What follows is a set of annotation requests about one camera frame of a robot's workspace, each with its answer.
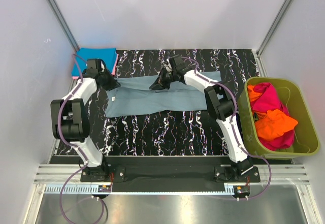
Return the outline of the grey blue t shirt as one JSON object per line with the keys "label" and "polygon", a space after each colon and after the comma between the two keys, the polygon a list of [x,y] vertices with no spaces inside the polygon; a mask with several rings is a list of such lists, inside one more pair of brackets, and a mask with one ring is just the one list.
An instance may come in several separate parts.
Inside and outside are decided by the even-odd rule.
{"label": "grey blue t shirt", "polygon": [[120,87],[107,92],[107,118],[138,116],[169,111],[206,110],[202,92],[181,82],[173,82],[170,89],[150,90],[155,76],[119,78]]}

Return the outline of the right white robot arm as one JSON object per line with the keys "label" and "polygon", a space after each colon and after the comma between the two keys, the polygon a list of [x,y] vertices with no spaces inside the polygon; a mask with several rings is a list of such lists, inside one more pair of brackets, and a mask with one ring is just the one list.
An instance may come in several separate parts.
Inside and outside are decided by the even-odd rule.
{"label": "right white robot arm", "polygon": [[169,89],[171,83],[181,82],[202,92],[205,96],[207,111],[219,124],[227,144],[231,166],[229,172],[225,174],[225,179],[243,181],[253,169],[253,161],[238,129],[235,96],[225,83],[201,74],[197,63],[195,68],[191,68],[186,64],[186,59],[180,55],[167,59],[149,89]]}

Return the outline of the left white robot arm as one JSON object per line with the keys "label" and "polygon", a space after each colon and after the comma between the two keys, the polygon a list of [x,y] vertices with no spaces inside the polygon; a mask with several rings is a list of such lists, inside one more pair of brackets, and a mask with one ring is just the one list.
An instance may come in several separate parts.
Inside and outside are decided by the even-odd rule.
{"label": "left white robot arm", "polygon": [[80,70],[81,75],[72,90],[62,99],[53,100],[50,104],[52,132],[56,139],[73,148],[80,156],[84,163],[82,174],[105,181],[110,169],[90,137],[85,104],[98,88],[111,91],[120,84],[102,59],[92,58],[86,63],[86,69]]}

